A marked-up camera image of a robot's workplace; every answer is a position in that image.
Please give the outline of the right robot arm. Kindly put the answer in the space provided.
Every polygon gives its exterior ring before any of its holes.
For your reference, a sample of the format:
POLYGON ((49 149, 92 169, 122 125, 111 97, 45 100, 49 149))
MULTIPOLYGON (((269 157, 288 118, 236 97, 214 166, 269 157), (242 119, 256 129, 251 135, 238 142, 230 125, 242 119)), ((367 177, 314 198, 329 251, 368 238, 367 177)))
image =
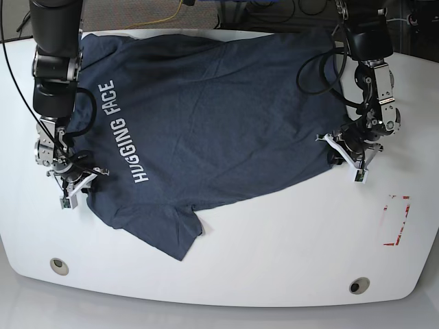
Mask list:
POLYGON ((88 133, 95 123, 97 102, 92 92, 78 86, 82 65, 83 1, 30 1, 29 11, 36 41, 32 75, 33 109, 39 118, 35 158, 48 168, 62 189, 63 208, 75 208, 79 192, 91 190, 93 180, 108 170, 91 166, 90 151, 74 151, 75 138, 88 133), (89 122, 81 130, 68 132, 78 94, 91 103, 89 122))

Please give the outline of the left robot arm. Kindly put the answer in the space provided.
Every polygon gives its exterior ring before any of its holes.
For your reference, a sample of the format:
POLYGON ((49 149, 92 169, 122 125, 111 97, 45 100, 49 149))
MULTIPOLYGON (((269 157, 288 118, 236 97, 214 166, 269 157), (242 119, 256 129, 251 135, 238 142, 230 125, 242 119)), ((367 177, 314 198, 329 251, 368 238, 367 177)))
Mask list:
POLYGON ((349 119, 330 134, 317 139, 331 147, 328 161, 332 165, 346 162, 353 170, 354 181, 365 182, 368 165, 381 151, 378 142, 401 127, 401 113, 394 98, 394 76, 386 58, 393 54, 383 1, 336 1, 337 26, 344 36, 342 47, 320 53, 304 64, 319 62, 319 77, 324 86, 317 95, 331 93, 355 110, 349 119), (340 81, 348 59, 357 62, 354 80, 362 91, 360 103, 349 101, 335 86, 340 81))

